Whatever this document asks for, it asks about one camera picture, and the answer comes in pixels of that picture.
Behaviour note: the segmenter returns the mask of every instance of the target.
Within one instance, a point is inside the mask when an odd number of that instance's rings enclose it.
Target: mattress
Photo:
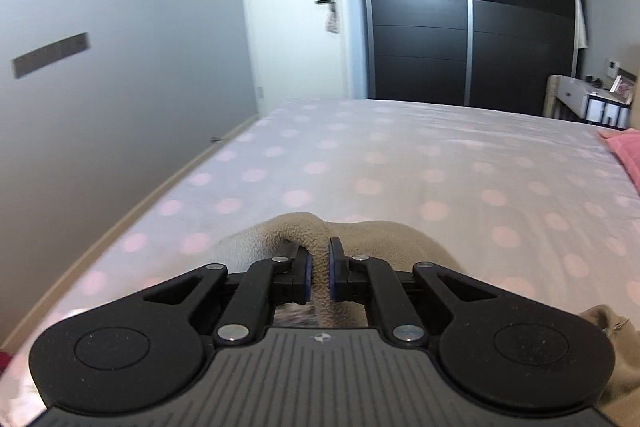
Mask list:
[[[39,331],[216,261],[230,233],[285,212],[389,219],[478,279],[570,312],[640,324],[640,198],[596,128],[476,108],[291,100],[190,173],[57,303],[0,380],[0,423],[44,408],[26,368]],[[248,261],[224,260],[230,271]]]

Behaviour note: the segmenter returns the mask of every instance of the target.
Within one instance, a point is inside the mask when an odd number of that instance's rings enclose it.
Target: black sliding wardrobe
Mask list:
[[[540,115],[575,73],[576,0],[367,0],[370,91]]]

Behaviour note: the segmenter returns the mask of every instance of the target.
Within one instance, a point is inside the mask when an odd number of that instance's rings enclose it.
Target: bed sheet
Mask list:
[[[0,380],[0,423],[43,410],[26,368],[46,326],[210,261],[230,233],[292,211],[389,219],[467,272],[555,307],[640,325],[640,198],[596,128],[476,108],[290,100],[190,173],[62,298]]]

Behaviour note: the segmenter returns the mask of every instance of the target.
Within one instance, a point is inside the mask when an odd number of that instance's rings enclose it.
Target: wall socket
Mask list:
[[[607,76],[609,78],[616,78],[618,76],[618,70],[620,69],[620,63],[613,60],[613,58],[607,59]]]

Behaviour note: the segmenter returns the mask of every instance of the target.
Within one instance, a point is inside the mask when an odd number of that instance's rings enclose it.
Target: wooden baseboard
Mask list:
[[[208,159],[213,153],[219,150],[227,141],[235,138],[242,133],[246,128],[251,126],[258,116],[252,116],[248,120],[242,122],[235,129],[229,131],[223,137],[223,140],[214,143],[211,147],[207,148],[200,155],[196,156],[187,165],[177,171],[167,181],[162,183],[151,194],[149,194],[144,200],[140,201],[134,206],[121,220],[119,220],[113,227],[111,227],[98,241],[96,241],[89,250],[85,251],[79,259],[73,263],[62,276],[54,283],[54,285],[47,290],[47,292],[36,302],[36,304],[29,310],[24,318],[18,323],[18,325],[9,333],[9,336],[2,342],[0,349],[14,354],[18,348],[24,343],[31,332],[38,326],[43,320],[51,308],[60,300],[60,298],[71,288],[79,277],[85,272],[89,266],[91,266],[98,257],[109,248],[114,241],[116,241],[131,225],[133,225],[148,209],[150,209],[156,201],[164,196],[171,188],[183,179],[189,172],[191,172],[198,165]]]

